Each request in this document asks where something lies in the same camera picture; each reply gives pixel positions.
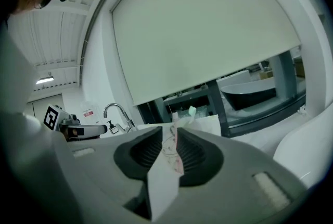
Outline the grey metal table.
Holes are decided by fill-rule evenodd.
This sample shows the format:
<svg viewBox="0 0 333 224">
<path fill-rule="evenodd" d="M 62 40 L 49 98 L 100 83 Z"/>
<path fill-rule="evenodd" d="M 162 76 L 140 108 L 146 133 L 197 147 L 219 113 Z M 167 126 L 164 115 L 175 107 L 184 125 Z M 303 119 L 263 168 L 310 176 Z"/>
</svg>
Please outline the grey metal table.
<svg viewBox="0 0 333 224">
<path fill-rule="evenodd" d="M 190 106 L 209 106 L 208 88 L 203 86 L 202 88 L 182 93 L 182 95 L 166 98 L 163 104 L 168 113 L 187 110 Z"/>
</svg>

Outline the clear plastic wrap bundle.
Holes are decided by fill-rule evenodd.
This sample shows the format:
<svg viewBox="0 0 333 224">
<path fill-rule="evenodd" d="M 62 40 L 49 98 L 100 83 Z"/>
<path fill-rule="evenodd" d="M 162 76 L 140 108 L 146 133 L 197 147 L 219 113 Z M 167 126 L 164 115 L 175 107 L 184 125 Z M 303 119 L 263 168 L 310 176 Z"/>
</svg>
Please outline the clear plastic wrap bundle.
<svg viewBox="0 0 333 224">
<path fill-rule="evenodd" d="M 196 112 L 195 118 L 203 118 L 203 117 L 206 117 L 209 115 L 207 106 L 196 107 L 196 109 L 197 109 L 197 112 Z"/>
</svg>

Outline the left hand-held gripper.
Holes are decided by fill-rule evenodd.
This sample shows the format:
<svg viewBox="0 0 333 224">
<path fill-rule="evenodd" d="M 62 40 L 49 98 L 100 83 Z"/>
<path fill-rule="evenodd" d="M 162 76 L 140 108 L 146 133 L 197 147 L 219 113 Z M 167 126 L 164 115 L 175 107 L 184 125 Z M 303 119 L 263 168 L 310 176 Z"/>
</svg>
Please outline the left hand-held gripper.
<svg viewBox="0 0 333 224">
<path fill-rule="evenodd" d="M 51 104 L 48 104 L 43 124 L 62 133 L 67 141 L 95 138 L 107 132 L 106 125 L 80 125 L 75 114 L 69 114 L 60 106 Z"/>
</svg>

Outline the ceiling strip light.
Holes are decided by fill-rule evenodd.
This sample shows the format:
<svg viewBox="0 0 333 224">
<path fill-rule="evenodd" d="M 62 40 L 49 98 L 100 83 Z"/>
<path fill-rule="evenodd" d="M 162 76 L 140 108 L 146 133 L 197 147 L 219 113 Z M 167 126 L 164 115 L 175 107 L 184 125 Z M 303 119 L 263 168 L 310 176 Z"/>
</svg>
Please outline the ceiling strip light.
<svg viewBox="0 0 333 224">
<path fill-rule="evenodd" d="M 44 84 L 44 83 L 51 82 L 51 81 L 54 81 L 54 77 L 53 76 L 48 76 L 48 77 L 40 78 L 36 82 L 36 85 L 38 85 L 38 84 Z"/>
</svg>

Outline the chrome curved faucet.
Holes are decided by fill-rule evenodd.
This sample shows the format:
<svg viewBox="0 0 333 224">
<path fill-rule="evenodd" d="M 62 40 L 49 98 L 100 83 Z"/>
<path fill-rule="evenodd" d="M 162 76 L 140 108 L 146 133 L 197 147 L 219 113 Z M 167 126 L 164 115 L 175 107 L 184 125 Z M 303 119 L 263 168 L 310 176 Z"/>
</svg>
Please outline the chrome curved faucet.
<svg viewBox="0 0 333 224">
<path fill-rule="evenodd" d="M 126 120 L 127 126 L 125 128 L 123 128 L 118 123 L 115 124 L 118 127 L 119 131 L 122 131 L 123 133 L 129 133 L 131 131 L 134 131 L 135 128 L 136 128 L 136 126 L 135 126 L 133 120 L 129 118 L 128 114 L 126 113 L 126 111 L 124 110 L 124 108 L 120 104 L 117 104 L 117 103 L 107 104 L 106 107 L 103 110 L 103 117 L 104 117 L 104 119 L 107 119 L 107 117 L 108 117 L 107 113 L 108 113 L 109 108 L 111 108 L 111 107 L 118 108 L 120 110 L 121 114 L 123 115 L 123 117 Z"/>
</svg>

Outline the black freestanding bathtub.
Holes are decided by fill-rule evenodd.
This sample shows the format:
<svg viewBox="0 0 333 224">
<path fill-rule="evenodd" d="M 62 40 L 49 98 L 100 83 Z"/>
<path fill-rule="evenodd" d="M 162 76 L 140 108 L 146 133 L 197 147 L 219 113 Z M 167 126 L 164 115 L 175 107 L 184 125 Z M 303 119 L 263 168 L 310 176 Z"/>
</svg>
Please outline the black freestanding bathtub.
<svg viewBox="0 0 333 224">
<path fill-rule="evenodd" d="M 241 110 L 276 96 L 274 78 L 222 87 L 221 92 L 233 110 Z"/>
</svg>

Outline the white appliance with red label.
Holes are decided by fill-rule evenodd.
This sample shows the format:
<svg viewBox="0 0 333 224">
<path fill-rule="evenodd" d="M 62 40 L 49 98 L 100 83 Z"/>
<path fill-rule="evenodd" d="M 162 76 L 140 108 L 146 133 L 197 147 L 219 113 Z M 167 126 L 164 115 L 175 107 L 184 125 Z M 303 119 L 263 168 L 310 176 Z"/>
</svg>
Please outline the white appliance with red label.
<svg viewBox="0 0 333 224">
<path fill-rule="evenodd" d="M 101 124 L 98 110 L 94 103 L 90 101 L 83 101 L 81 103 L 81 111 L 83 114 L 84 122 L 87 125 Z"/>
</svg>

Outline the black soap pump bottle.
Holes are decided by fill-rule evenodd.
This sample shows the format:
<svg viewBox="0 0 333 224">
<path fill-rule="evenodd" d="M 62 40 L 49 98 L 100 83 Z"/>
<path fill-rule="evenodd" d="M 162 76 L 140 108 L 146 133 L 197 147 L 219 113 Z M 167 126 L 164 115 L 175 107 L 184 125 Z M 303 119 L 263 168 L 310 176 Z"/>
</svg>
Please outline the black soap pump bottle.
<svg viewBox="0 0 333 224">
<path fill-rule="evenodd" d="M 109 124 L 109 130 L 110 130 L 110 132 L 111 132 L 112 134 L 116 134 L 116 133 L 119 132 L 118 127 L 117 127 L 116 125 L 114 125 L 114 124 L 111 122 L 111 120 L 109 120 L 107 123 Z"/>
</svg>

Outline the dark window frame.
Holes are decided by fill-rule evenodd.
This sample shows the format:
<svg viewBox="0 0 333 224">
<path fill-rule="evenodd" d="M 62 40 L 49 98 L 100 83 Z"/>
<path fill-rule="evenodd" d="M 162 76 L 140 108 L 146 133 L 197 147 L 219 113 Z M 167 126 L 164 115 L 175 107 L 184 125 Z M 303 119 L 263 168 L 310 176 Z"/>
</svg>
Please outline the dark window frame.
<svg viewBox="0 0 333 224">
<path fill-rule="evenodd" d="M 139 113 L 145 124 L 171 122 L 173 113 L 178 111 L 168 113 L 163 101 L 206 86 L 210 103 L 207 106 L 208 116 L 218 115 L 223 135 L 236 137 L 272 126 L 294 115 L 305 104 L 306 87 L 300 49 L 300 46 L 296 46 L 282 54 L 218 77 L 215 81 L 141 104 L 138 106 Z M 233 110 L 220 90 L 225 86 L 268 78 L 274 78 L 276 96 L 241 110 Z"/>
</svg>

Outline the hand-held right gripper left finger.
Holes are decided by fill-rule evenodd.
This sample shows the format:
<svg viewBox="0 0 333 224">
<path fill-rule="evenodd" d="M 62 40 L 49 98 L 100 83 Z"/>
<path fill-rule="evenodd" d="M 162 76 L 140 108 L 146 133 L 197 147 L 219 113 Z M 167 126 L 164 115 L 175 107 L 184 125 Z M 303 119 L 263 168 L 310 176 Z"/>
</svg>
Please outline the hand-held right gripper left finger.
<svg viewBox="0 0 333 224">
<path fill-rule="evenodd" d="M 76 142 L 53 137 L 57 161 L 85 224 L 157 220 L 148 187 L 162 138 L 161 127 Z"/>
</svg>

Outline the translucent white cup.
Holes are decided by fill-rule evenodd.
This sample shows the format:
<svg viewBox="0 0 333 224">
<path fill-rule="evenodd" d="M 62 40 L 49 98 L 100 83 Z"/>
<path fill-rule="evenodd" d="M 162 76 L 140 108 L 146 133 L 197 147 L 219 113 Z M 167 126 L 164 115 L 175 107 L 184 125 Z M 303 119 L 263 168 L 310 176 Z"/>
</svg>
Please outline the translucent white cup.
<svg viewBox="0 0 333 224">
<path fill-rule="evenodd" d="M 177 122 L 179 128 L 189 128 L 222 136 L 218 115 L 212 115 L 202 118 L 185 117 Z"/>
</svg>

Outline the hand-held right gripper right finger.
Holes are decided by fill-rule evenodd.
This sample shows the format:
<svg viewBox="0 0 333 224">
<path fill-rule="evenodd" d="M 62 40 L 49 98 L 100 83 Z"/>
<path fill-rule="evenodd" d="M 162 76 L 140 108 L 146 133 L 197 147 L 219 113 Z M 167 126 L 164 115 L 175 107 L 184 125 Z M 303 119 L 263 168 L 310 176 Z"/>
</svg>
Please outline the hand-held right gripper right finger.
<svg viewBox="0 0 333 224">
<path fill-rule="evenodd" d="M 305 185 L 261 150 L 180 128 L 185 173 L 162 224 L 278 224 L 306 196 Z"/>
</svg>

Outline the cream roller blind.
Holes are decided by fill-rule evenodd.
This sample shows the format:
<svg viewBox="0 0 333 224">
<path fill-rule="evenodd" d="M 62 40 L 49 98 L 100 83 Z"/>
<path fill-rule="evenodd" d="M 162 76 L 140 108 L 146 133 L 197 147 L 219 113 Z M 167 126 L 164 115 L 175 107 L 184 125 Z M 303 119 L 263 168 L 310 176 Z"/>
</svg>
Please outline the cream roller blind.
<svg viewBox="0 0 333 224">
<path fill-rule="evenodd" d="M 122 0 L 113 24 L 135 105 L 300 45 L 276 0 Z"/>
</svg>

